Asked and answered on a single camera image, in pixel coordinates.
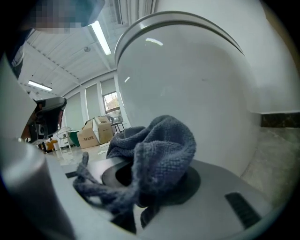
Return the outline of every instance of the desk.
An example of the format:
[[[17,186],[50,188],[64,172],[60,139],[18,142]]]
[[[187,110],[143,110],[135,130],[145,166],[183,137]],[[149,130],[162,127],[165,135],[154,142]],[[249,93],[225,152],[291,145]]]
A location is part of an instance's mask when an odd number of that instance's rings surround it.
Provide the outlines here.
[[[120,132],[119,124],[122,125],[123,130],[124,130],[123,122],[114,122],[114,123],[111,124],[111,126],[114,126],[114,127],[115,127],[116,132],[118,132],[118,130],[119,130],[119,132]]]

